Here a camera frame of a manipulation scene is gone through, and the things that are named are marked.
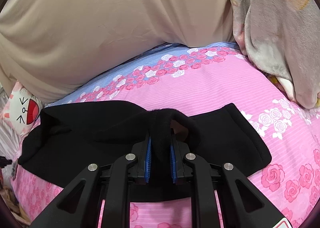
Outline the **floral fleece blanket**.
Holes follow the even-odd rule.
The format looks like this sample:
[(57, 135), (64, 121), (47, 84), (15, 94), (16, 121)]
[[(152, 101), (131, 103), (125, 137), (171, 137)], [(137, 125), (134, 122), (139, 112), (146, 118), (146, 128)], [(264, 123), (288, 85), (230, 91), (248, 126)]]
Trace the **floral fleece blanket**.
[(312, 109), (319, 99), (319, 7), (314, 0), (231, 0), (241, 52), (276, 77), (289, 100)]

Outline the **black pants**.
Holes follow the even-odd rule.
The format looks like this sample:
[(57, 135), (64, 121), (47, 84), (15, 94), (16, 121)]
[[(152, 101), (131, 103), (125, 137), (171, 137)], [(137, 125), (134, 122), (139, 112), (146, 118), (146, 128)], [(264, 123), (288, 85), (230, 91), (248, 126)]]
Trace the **black pants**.
[(114, 163), (149, 136), (150, 185), (133, 188), (134, 202), (190, 196), (190, 186), (172, 182), (172, 136), (207, 162), (229, 162), (245, 176), (265, 168), (272, 160), (260, 135), (232, 103), (194, 116), (175, 109), (148, 111), (127, 101), (73, 103), (45, 108), (40, 119), (40, 125), (23, 140), (18, 163), (60, 187), (66, 187), (90, 164)]

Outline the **pink rose bed sheet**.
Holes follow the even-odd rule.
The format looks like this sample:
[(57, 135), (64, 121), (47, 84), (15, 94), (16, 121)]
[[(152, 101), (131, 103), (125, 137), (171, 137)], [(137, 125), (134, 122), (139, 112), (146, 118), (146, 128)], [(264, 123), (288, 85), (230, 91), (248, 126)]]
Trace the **pink rose bed sheet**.
[(293, 227), (319, 199), (319, 110), (304, 110), (234, 44), (189, 49), (164, 45), (103, 73), (60, 104), (118, 99), (147, 110), (174, 108), (191, 116), (233, 103), (263, 138), (271, 163), (250, 181)]

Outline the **white cat face pillow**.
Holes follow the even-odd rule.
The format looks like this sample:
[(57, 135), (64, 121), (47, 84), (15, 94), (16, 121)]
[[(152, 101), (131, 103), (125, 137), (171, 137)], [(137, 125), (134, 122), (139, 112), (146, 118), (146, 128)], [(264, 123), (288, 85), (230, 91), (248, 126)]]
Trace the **white cat face pillow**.
[(1, 119), (16, 134), (25, 136), (31, 131), (43, 107), (44, 104), (17, 81), (1, 112)]

